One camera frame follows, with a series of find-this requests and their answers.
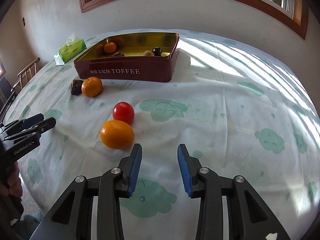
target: metal tin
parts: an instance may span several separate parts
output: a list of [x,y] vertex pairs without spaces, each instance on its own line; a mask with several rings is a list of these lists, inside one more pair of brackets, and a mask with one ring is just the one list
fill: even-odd
[[[74,61],[81,79],[142,80],[168,82],[171,80],[179,50],[177,33],[130,33],[111,36],[98,42]],[[103,47],[114,42],[117,49],[105,53]],[[146,50],[161,47],[161,57],[143,56]],[[125,57],[112,57],[121,52]]]

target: cherry tomato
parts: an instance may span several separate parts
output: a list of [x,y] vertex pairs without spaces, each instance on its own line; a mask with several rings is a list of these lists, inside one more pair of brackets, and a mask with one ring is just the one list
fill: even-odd
[[131,124],[134,119],[133,107],[126,102],[120,102],[113,108],[112,116],[114,120],[120,120],[127,124]]

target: white chip on gripper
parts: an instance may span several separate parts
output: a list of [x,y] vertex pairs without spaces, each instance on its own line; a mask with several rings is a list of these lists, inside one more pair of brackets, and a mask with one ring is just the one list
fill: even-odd
[[266,240],[277,240],[278,233],[270,233],[269,235],[266,236]]

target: white tablecloth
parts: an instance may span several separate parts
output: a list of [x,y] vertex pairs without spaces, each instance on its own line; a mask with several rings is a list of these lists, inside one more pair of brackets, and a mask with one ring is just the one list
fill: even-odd
[[[161,30],[105,33],[86,44],[148,31]],[[320,121],[303,86],[286,65],[251,46],[166,31],[180,34],[168,83],[103,80],[97,97],[72,96],[69,85],[78,78],[73,61],[52,61],[21,91],[5,123],[38,113],[57,120],[40,147],[19,161],[31,195],[47,213],[76,176],[100,176],[128,156],[131,148],[112,150],[99,138],[113,106],[125,101],[134,107],[134,142],[143,148],[134,196],[121,201],[126,240],[195,238],[199,200],[184,191],[180,143],[220,176],[243,175],[291,239],[299,239],[316,217],[320,178]]]

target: wall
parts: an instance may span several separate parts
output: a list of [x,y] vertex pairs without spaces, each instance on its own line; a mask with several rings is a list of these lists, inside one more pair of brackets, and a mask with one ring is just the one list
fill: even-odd
[[0,24],[0,59],[6,70],[5,77],[11,85],[17,80],[17,74],[36,57],[20,17],[20,2],[16,1]]
[[52,59],[73,32],[88,38],[135,28],[201,31],[244,42],[278,58],[297,75],[315,107],[320,109],[317,93],[320,25],[311,11],[304,41],[272,17],[232,0],[117,0],[84,14],[78,0],[19,0],[19,3],[20,21],[25,17],[24,30],[30,48],[42,64]]

